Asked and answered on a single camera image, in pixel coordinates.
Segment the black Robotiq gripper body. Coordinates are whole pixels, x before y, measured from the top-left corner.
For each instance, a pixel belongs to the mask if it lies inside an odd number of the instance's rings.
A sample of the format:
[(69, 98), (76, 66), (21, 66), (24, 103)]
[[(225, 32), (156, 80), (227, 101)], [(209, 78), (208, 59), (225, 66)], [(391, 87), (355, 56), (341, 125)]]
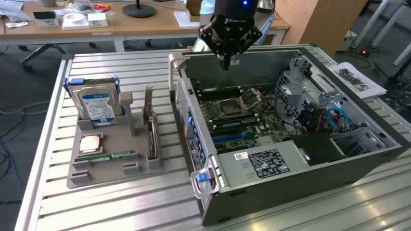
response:
[(228, 27), (241, 27), (249, 30), (255, 25), (256, 0), (217, 0), (215, 2), (215, 13), (212, 25), (223, 41), (225, 54), (225, 32)]

